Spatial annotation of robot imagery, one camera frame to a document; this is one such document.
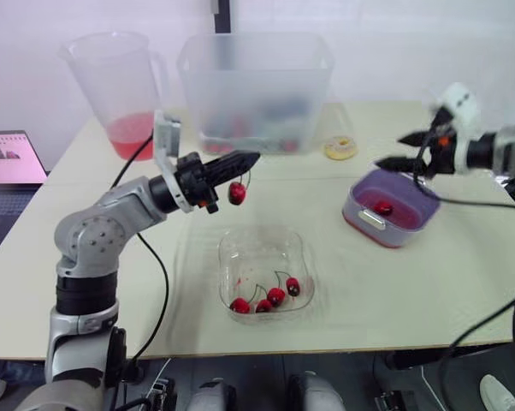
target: orange component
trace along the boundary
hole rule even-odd
[[[449,145],[449,137],[447,135],[443,135],[438,139],[438,144],[442,147],[446,147]]]

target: plastic pitcher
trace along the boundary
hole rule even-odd
[[[157,65],[163,87],[165,65],[150,53],[148,44],[147,37],[138,33],[95,33],[70,41],[60,50],[122,158],[130,158],[151,135],[153,111],[161,108],[151,61]],[[136,159],[152,155],[150,143]]]

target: laptop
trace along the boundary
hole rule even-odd
[[[0,243],[46,180],[25,131],[0,131]]]

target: red liquid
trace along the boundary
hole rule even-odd
[[[129,159],[151,135],[153,113],[135,113],[121,117],[110,123],[105,131],[117,154]],[[153,142],[150,142],[136,160],[149,160],[153,157]]]
[[[393,206],[393,213],[382,217],[402,229],[418,229],[422,224],[421,213],[383,191],[364,190],[356,201],[370,210],[373,210],[379,201],[387,201]]]

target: white wall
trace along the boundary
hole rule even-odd
[[[168,61],[187,37],[213,32],[208,0],[0,0],[0,129],[25,129],[51,169],[91,115],[67,64],[63,41],[108,30],[133,30]],[[172,99],[182,101],[181,88]]]
[[[482,100],[490,127],[515,122],[515,0],[232,0],[241,31],[323,34],[336,98],[431,100],[454,80]],[[210,0],[0,0],[0,129],[23,128],[50,169],[91,115],[62,41],[134,30],[169,63],[187,37],[213,32]]]

